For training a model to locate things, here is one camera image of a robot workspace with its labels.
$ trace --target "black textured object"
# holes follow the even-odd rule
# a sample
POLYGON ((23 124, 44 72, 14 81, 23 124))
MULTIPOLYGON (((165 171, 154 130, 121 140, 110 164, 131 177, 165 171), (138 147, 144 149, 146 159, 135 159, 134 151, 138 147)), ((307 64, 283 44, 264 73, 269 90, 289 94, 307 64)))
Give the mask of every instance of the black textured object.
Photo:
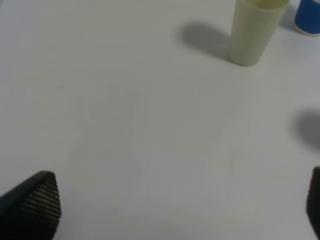
POLYGON ((306 212, 315 235, 320 240, 320 167, 313 169, 306 203, 306 212))
POLYGON ((0 197, 0 240, 51 240, 60 217, 56 176, 40 171, 0 197))

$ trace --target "white tabletop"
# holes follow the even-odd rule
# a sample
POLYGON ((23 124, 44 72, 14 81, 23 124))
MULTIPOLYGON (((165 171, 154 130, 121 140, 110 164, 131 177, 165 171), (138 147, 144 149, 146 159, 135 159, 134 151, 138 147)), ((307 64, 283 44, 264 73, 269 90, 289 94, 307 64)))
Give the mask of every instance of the white tabletop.
POLYGON ((297 6, 240 67, 234 0, 4 0, 0 194, 54 171, 57 240, 315 240, 320 38, 297 6))

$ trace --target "blue paper cup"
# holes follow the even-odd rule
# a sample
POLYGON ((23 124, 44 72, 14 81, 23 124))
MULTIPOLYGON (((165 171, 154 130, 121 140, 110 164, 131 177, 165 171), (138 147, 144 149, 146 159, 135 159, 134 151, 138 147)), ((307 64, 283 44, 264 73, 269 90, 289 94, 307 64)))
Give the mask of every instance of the blue paper cup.
POLYGON ((320 36, 320 0, 301 0, 294 27, 303 35, 320 36))

